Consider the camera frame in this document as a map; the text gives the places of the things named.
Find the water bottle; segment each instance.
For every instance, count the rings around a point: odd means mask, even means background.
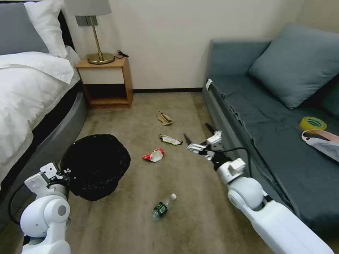
[[[162,202],[160,202],[154,209],[153,209],[153,218],[155,220],[159,220],[162,218],[167,211],[172,207],[174,200],[177,199],[177,195],[174,193],[171,194],[169,198],[166,198]]]

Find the sofa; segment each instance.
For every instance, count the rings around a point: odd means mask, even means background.
[[[270,43],[213,39],[203,96],[216,129],[223,131],[224,148],[249,150],[246,174],[315,233],[333,236],[339,232],[339,164],[301,139],[299,123],[305,116],[317,117],[339,135],[339,120],[319,106],[317,95],[290,110],[249,75]],[[247,161],[243,151],[230,157]]]

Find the sofa cushion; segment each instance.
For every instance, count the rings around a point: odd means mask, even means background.
[[[299,122],[314,116],[339,134],[339,121],[324,110],[300,106],[290,111],[248,76],[210,77],[221,108],[229,108],[240,121],[267,167],[275,174],[294,212],[321,235],[339,227],[339,164],[301,139]]]
[[[332,115],[339,117],[339,75],[330,81],[321,98],[321,107]]]
[[[339,34],[288,23],[249,73],[293,109],[339,73],[338,45]]]

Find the gray pillow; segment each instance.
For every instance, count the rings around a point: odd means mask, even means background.
[[[296,108],[339,73],[339,34],[287,23],[249,73]]]
[[[0,55],[28,51],[48,53],[23,3],[0,4]]]

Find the black trash bag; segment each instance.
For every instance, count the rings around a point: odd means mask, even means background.
[[[76,196],[96,201],[111,194],[131,162],[126,148],[109,134],[84,137],[61,160],[61,172]]]

